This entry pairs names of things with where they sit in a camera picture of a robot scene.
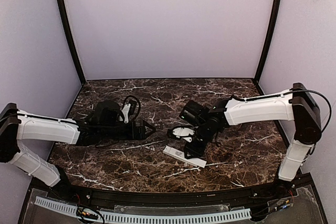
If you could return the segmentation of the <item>grey remote battery cover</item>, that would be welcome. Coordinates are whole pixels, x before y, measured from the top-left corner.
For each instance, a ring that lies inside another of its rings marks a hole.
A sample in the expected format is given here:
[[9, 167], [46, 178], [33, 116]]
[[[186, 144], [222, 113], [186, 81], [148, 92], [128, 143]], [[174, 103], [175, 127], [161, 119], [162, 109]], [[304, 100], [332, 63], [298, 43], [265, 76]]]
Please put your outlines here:
[[189, 165], [192, 165], [192, 166], [195, 166], [195, 167], [204, 168], [206, 166], [206, 163], [207, 163], [205, 160], [202, 160], [200, 158], [187, 159], [187, 158], [185, 158], [184, 153], [182, 151], [177, 150], [173, 147], [169, 147], [169, 146], [166, 146], [164, 148], [163, 153], [165, 155], [168, 155], [168, 156], [178, 160], [178, 161], [184, 162], [186, 164], [189, 164]]

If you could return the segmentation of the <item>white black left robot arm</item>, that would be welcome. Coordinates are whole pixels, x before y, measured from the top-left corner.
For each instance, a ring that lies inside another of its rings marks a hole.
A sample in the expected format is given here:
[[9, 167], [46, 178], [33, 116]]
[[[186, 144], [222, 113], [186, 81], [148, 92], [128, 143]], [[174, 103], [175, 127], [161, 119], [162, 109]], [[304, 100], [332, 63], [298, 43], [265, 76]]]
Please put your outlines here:
[[156, 128], [138, 118], [140, 110], [140, 101], [131, 95], [122, 105], [111, 100], [99, 102], [94, 111], [81, 120], [35, 115], [9, 103], [1, 112], [1, 163], [13, 164], [49, 187], [67, 186], [70, 183], [64, 170], [40, 158], [22, 141], [91, 146], [105, 137], [144, 140], [155, 133]]

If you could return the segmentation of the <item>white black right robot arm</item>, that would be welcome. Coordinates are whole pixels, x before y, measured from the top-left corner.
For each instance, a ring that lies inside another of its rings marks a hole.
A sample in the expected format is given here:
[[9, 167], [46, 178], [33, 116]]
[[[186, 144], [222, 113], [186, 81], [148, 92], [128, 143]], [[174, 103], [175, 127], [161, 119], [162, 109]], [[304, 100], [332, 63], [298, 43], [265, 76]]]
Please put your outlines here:
[[179, 117], [188, 123], [172, 130], [173, 136], [186, 141], [183, 152], [187, 159], [204, 155], [208, 143], [231, 126], [253, 122], [274, 122], [284, 135], [281, 121], [293, 121], [295, 133], [286, 141], [287, 152], [278, 168], [278, 179], [290, 182], [307, 157], [320, 141], [326, 126], [321, 123], [320, 108], [313, 98], [320, 92], [307, 89], [302, 83], [294, 83], [291, 89], [278, 93], [239, 98], [231, 95], [217, 100], [210, 108], [190, 100]]

